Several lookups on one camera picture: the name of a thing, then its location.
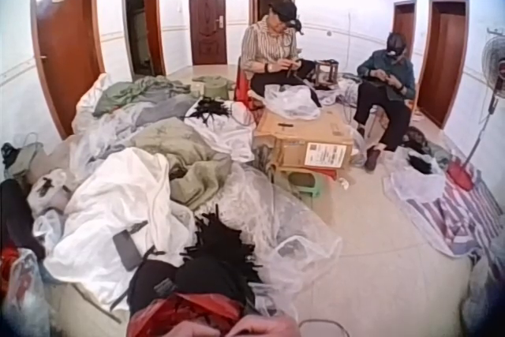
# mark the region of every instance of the black pants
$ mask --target black pants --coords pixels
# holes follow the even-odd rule
[[[259,96],[265,96],[265,86],[268,84],[282,84],[288,86],[306,86],[303,80],[309,75],[316,67],[314,61],[301,60],[301,67],[298,71],[291,73],[289,76],[287,70],[279,71],[277,73],[257,73],[252,76],[251,89]],[[311,89],[311,97],[314,103],[321,107],[317,94]]]
[[[382,107],[389,118],[389,124],[380,142],[386,145],[386,150],[394,152],[409,128],[410,109],[402,100],[389,100],[385,87],[376,87],[364,81],[357,90],[354,120],[359,124],[366,124],[373,106]]]

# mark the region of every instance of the bundle of black straps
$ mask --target bundle of black straps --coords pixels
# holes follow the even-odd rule
[[[204,97],[198,104],[194,112],[187,118],[201,118],[205,125],[208,125],[208,119],[217,116],[231,116],[231,109],[225,105],[222,100]]]

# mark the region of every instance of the shoe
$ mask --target shoe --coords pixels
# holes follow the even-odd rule
[[[357,132],[360,133],[360,135],[365,138],[365,128],[363,128],[362,126],[358,127],[357,129]]]
[[[372,146],[369,150],[366,151],[365,170],[367,173],[373,173],[373,171],[375,171],[379,155],[380,150],[375,149],[374,146]]]

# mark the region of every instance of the striped blanket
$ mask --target striped blanket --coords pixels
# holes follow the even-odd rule
[[[384,190],[435,249],[448,256],[478,260],[489,255],[491,240],[503,229],[503,210],[481,172],[474,167],[469,167],[469,172],[475,183],[472,191],[466,192],[447,177],[442,196],[430,202],[400,200],[390,178],[384,179]]]

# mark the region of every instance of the woman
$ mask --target woman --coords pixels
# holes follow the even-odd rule
[[[305,85],[303,80],[316,64],[298,59],[296,32],[300,31],[297,7],[289,0],[271,5],[268,15],[247,28],[241,68],[256,94],[264,97],[268,84]],[[311,93],[314,103],[321,107],[316,93]]]

